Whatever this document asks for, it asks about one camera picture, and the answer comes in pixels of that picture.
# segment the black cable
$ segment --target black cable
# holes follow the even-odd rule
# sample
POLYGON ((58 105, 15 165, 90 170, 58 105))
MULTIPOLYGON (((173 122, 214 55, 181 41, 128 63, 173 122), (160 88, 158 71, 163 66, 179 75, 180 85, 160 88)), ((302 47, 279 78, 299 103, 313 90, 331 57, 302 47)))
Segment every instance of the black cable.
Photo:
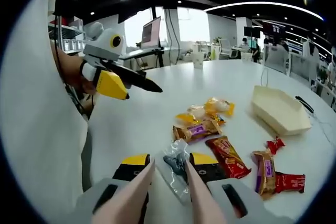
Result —
POLYGON ((170 35, 170 31, 168 29, 168 22, 167 22, 167 16, 165 17, 165 21, 166 21, 166 28, 167 28, 167 31, 168 31, 168 35, 169 35, 169 40, 170 40, 170 46, 169 46, 169 53, 168 53, 168 56, 169 56, 169 66, 171 65, 171 60, 170 60, 170 51, 172 50, 172 46, 173 46, 173 41, 172 41, 172 36, 170 35))
POLYGON ((170 9, 168 9, 168 12, 169 12, 169 20, 170 20, 170 24, 171 24, 171 26, 172 26, 172 29, 173 29, 173 33, 174 33, 174 36, 175 36, 175 39, 176 39, 176 42, 177 42, 177 45, 178 45, 178 53, 177 53, 177 59, 176 59, 176 63, 175 63, 175 65, 177 64, 177 62, 178 62, 178 58, 179 58, 179 56, 180 56, 180 43, 179 43, 179 40, 177 39, 177 36, 176 36, 176 33, 175 33, 175 29, 174 29, 174 26, 173 26, 173 22, 172 22, 172 17, 171 17, 171 15, 170 15, 170 9))
POLYGON ((77 100, 77 98, 74 95, 74 93, 72 92, 71 88, 68 86, 68 84, 65 81, 65 76, 64 76, 62 65, 61 65, 61 61, 59 60, 59 55, 58 55, 58 50, 57 50, 57 44, 56 44, 56 31, 57 31, 56 23, 57 23, 57 15, 55 15, 55 24, 54 24, 54 44, 55 44, 56 58, 57 58, 57 61, 58 61, 58 68, 59 68, 59 72, 60 72, 60 75, 61 75, 61 79, 62 79, 62 81, 64 82, 64 84, 66 86, 67 92, 71 93, 71 95, 74 98, 75 102, 81 107, 81 109, 83 110, 83 113, 84 113, 85 109, 84 109, 83 105, 80 103, 80 101, 77 100))

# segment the yellow candy wrapper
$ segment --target yellow candy wrapper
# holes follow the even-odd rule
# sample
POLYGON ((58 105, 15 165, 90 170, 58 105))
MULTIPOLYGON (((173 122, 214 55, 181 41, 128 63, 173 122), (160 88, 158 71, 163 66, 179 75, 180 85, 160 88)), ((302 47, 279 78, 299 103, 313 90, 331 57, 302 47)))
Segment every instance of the yellow candy wrapper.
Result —
POLYGON ((235 105, 234 103, 212 97, 204 104, 204 109, 207 114, 224 113, 231 116, 235 105))
POLYGON ((205 112, 203 106, 192 105, 187 109, 186 113, 178 114, 176 118, 186 126, 198 125, 204 120, 214 120, 219 126, 224 125, 226 122, 218 114, 208 114, 205 112))

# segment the red snack package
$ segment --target red snack package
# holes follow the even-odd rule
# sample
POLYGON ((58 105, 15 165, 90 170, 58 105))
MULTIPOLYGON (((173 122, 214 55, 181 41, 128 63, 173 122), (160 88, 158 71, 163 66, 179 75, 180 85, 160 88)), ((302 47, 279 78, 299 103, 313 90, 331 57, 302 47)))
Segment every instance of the red snack package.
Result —
POLYGON ((229 178, 243 178, 251 172, 230 144, 227 136, 207 140, 205 144, 213 151, 219 164, 229 178))
POLYGON ((267 141, 266 144, 272 155, 275 155, 277 153, 277 150, 285 146, 281 138, 279 138, 278 136, 273 141, 267 141))
POLYGON ((275 182, 275 192, 280 193, 282 191, 299 191, 304 192, 304 184, 306 181, 306 176, 285 174, 280 172, 275 172, 276 182, 275 182))

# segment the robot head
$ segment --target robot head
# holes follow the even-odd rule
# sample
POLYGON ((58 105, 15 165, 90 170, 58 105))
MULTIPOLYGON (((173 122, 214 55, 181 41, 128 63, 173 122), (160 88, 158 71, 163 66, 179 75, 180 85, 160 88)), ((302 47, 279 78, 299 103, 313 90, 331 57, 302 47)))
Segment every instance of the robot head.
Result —
POLYGON ((124 37, 112 28, 103 29, 102 24, 92 24, 87 35, 93 40, 86 43, 83 53, 104 60, 117 61, 122 53, 124 37))

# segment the window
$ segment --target window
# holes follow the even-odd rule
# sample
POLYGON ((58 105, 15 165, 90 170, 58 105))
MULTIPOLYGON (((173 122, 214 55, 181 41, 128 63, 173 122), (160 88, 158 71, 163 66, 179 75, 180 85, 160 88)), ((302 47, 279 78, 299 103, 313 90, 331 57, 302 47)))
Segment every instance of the window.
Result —
MULTIPOLYGON (((156 7, 155 11, 157 17, 161 16, 160 41, 167 41, 167 28, 163 8, 156 7)), ((125 38, 128 47, 136 47, 135 44, 141 41, 143 26, 152 19, 152 10, 146 9, 125 20, 125 38)))
POLYGON ((208 15, 202 10, 177 8, 181 41, 210 42, 208 15))

